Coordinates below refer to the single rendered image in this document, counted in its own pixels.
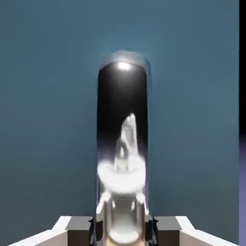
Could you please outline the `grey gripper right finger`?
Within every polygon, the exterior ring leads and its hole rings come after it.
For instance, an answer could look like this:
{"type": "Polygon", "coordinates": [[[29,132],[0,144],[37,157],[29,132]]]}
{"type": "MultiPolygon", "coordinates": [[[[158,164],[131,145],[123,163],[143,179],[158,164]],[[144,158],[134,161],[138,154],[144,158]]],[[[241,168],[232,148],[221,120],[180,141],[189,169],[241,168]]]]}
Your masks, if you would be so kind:
{"type": "Polygon", "coordinates": [[[160,216],[148,221],[148,246],[239,246],[195,229],[186,216],[160,216]]]}

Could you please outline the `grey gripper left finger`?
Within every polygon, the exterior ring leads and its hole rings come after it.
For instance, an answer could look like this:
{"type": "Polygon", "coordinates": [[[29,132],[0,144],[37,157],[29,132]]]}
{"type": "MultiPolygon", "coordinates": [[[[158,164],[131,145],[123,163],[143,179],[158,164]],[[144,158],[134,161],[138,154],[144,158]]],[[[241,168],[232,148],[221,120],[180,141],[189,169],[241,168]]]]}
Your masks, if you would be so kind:
{"type": "Polygon", "coordinates": [[[52,229],[8,246],[95,246],[94,218],[61,216],[52,229]]]}

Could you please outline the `curved shiny metal handle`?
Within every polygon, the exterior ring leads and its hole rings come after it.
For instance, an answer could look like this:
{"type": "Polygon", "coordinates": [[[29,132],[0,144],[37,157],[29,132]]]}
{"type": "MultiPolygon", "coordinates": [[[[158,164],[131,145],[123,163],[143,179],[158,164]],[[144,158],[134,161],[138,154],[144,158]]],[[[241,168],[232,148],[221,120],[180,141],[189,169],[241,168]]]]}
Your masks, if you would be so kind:
{"type": "Polygon", "coordinates": [[[150,246],[148,62],[138,53],[103,56],[98,71],[97,209],[94,246],[150,246]]]}

